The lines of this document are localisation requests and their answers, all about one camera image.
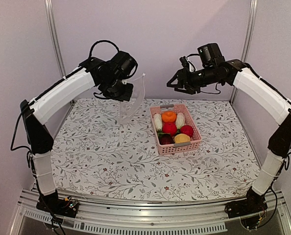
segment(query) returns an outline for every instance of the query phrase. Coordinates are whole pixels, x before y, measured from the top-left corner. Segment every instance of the basket handle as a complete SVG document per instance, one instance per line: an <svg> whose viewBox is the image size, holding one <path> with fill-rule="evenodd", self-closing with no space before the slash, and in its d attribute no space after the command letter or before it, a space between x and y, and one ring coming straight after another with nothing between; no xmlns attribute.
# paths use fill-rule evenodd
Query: basket handle
<svg viewBox="0 0 291 235"><path fill-rule="evenodd" d="M184 147L184 146L188 146L188 145L190 145L191 144L191 142L189 141L189 142L184 142L184 143L175 143L174 144L174 148L179 148L179 147Z"/></svg>
<svg viewBox="0 0 291 235"><path fill-rule="evenodd" d="M165 105L160 105L161 109L169 109L169 108L174 108L173 104L165 104Z"/></svg>

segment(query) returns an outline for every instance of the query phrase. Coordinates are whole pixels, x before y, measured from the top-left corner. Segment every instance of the pink wall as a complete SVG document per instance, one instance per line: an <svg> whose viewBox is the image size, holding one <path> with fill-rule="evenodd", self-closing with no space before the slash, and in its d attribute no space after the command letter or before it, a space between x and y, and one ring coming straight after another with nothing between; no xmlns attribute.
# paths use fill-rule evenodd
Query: pink wall
<svg viewBox="0 0 291 235"><path fill-rule="evenodd" d="M291 99L291 0L259 1L248 62L259 75ZM276 123L263 108L241 92L235 107L263 162ZM291 213L291 165L277 182Z"/></svg>
<svg viewBox="0 0 291 235"><path fill-rule="evenodd" d="M53 1L55 20L67 71L87 58L101 39L115 42L139 63L146 97L229 100L231 87L221 95L175 93L166 83L181 67L179 57L217 42L227 59L240 58L250 0L65 0ZM108 60L110 45L98 45L94 55ZM199 58L193 58L201 68ZM205 88L213 91L214 87ZM92 97L92 91L81 97Z"/></svg>
<svg viewBox="0 0 291 235"><path fill-rule="evenodd" d="M9 151L19 104L58 79L44 1L0 1L0 235L7 233L22 188L33 182L25 151ZM65 112L52 118L52 133ZM26 144L22 122L17 144Z"/></svg>

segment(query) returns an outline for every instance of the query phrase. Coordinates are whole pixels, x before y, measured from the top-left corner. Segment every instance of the transparent bag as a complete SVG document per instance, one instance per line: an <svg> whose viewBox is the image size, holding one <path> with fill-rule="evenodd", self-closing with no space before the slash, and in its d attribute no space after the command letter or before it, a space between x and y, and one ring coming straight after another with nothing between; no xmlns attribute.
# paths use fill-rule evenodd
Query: transparent bag
<svg viewBox="0 0 291 235"><path fill-rule="evenodd" d="M118 123L119 124L125 124L129 122L132 117L135 115L137 110L142 104L143 99L146 95L145 90L145 83L144 83L144 77L145 73L138 78L135 79L129 79L129 83L132 83L134 85L132 96L129 102L124 101L120 102L119 106L119 112L118 112Z"/></svg>

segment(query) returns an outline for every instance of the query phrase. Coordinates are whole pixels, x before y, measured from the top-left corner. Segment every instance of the pink basket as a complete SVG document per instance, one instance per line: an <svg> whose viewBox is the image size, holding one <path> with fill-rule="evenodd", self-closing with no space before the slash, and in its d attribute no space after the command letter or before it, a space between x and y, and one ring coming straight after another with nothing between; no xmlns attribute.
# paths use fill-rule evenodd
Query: pink basket
<svg viewBox="0 0 291 235"><path fill-rule="evenodd" d="M174 144L164 144L161 145L159 142L158 135L156 133L156 129L154 126L153 116L155 114L162 114L164 111L162 109L171 109L173 108L173 111L175 113L183 113L186 118L186 125L190 125L194 129L194 135L191 138L190 142L185 143L174 143ZM193 118L191 117L187 107L184 104L169 104L169 105L161 105L158 107L150 107L151 112L151 121L152 121L152 127L155 133L155 138L157 142L157 147L159 150L160 155L164 154L171 154L171 153L179 153L179 152L185 152L185 151L191 151L198 149L199 144L202 140L201 135L198 131L198 128L196 127Z"/></svg>

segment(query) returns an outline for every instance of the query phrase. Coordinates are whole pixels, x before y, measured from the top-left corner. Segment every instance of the floral pattern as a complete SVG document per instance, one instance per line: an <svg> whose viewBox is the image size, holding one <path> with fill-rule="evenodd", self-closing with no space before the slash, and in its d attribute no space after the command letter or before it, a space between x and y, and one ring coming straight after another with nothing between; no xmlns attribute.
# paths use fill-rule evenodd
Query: floral pattern
<svg viewBox="0 0 291 235"><path fill-rule="evenodd" d="M202 135L198 150L160 156L151 106L185 103ZM146 99L118 124L118 102L80 99L52 151L56 187L92 195L156 201L244 196L259 173L255 156L226 101Z"/></svg>

